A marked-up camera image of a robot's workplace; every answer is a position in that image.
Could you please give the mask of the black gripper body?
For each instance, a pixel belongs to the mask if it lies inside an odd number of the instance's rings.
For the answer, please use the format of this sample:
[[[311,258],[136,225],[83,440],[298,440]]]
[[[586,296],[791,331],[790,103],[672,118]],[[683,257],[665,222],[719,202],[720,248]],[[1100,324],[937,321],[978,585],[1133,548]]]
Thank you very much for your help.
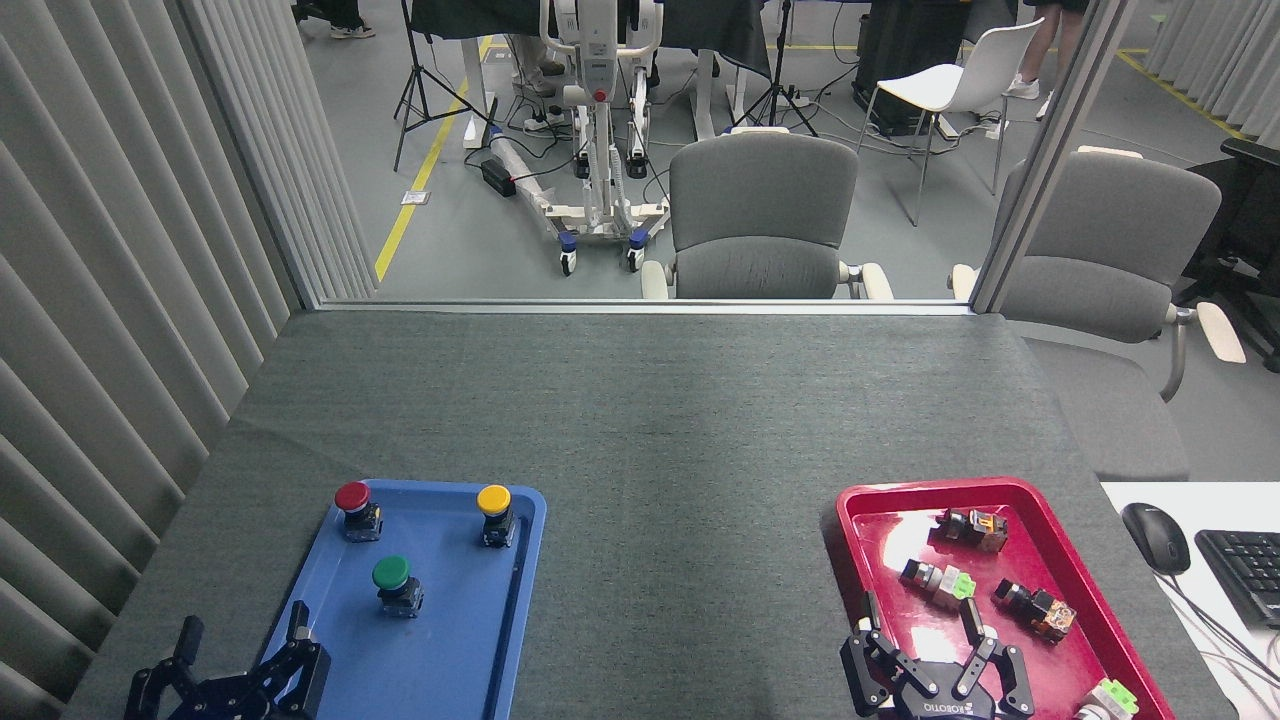
[[[180,719],[302,719],[280,682],[250,678],[214,678],[182,696]]]
[[[991,719],[991,694],[963,667],[927,667],[922,689],[906,673],[895,688],[897,719]]]

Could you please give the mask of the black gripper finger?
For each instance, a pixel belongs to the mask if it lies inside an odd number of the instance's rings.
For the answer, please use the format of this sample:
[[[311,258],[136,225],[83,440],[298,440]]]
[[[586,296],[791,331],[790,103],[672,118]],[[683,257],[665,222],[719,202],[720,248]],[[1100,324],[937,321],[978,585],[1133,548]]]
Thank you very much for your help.
[[[1016,646],[1000,641],[996,630],[982,621],[973,597],[961,601],[959,616],[972,652],[956,679],[956,701],[968,705],[977,717],[1033,717],[1036,701],[1024,653]],[[980,684],[980,676],[988,667],[996,667],[1000,675],[1002,694],[998,698],[993,698]]]
[[[159,719],[168,691],[173,691],[179,700],[169,719],[204,719],[206,697],[193,674],[202,635],[202,620],[187,616],[172,655],[152,667],[134,673],[125,701],[125,719]]]
[[[328,650],[315,639],[310,609],[291,605],[285,643],[255,669],[257,717],[316,717],[332,666]]]
[[[858,715],[877,715],[891,700],[887,680],[896,691],[911,687],[927,694],[927,676],[919,664],[897,648],[881,626],[881,609],[874,592],[865,592],[864,616],[840,651],[846,680]]]

